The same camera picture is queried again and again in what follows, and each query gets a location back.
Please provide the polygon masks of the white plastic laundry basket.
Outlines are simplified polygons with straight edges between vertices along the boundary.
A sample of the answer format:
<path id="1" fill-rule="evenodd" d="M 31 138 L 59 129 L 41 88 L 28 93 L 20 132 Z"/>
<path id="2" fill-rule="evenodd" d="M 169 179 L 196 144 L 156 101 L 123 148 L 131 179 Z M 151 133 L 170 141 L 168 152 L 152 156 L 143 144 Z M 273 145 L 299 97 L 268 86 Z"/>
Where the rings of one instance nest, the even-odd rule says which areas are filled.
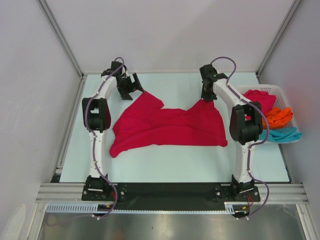
<path id="1" fill-rule="evenodd" d="M 257 85 L 241 85 L 236 88 L 242 95 L 248 90 L 259 90 L 268 92 L 270 95 L 276 96 L 276 101 L 273 105 L 274 107 L 278 107 L 280 109 L 291 108 L 290 104 L 283 92 L 283 90 L 277 85 L 271 84 L 257 84 Z M 285 128 L 296 127 L 298 130 L 298 126 L 296 124 L 294 114 L 292 120 L 285 126 Z"/>

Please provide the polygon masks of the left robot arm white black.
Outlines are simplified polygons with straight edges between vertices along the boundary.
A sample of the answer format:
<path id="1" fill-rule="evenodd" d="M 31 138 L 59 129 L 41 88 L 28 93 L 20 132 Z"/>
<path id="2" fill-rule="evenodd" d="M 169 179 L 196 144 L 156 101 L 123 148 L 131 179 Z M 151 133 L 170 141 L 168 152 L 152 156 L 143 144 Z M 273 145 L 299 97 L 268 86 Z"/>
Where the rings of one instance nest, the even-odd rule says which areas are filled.
<path id="1" fill-rule="evenodd" d="M 108 99 L 114 90 L 118 90 L 120 99 L 132 101 L 130 93 L 144 92 L 136 73 L 128 73 L 124 60 L 117 57 L 110 68 L 100 75 L 100 85 L 91 97 L 81 101 L 83 124 L 90 137 L 90 170 L 86 178 L 82 197 L 83 201 L 112 201 L 116 190 L 108 180 L 106 139 L 112 119 Z"/>

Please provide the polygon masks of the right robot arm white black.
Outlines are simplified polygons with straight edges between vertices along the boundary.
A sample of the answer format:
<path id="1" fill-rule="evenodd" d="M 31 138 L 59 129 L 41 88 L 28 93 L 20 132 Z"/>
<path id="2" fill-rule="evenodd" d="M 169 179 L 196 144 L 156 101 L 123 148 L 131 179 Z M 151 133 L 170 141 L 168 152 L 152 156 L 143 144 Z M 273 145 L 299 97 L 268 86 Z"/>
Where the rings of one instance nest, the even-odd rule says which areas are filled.
<path id="1" fill-rule="evenodd" d="M 218 73 L 211 64 L 202 66 L 199 71 L 202 78 L 201 98 L 206 102 L 220 98 L 230 109 L 229 134 L 236 144 L 236 161 L 230 193 L 226 196 L 242 201 L 255 187 L 251 177 L 251 161 L 254 144 L 263 131 L 261 105 L 244 97 L 229 83 L 228 77 Z"/>

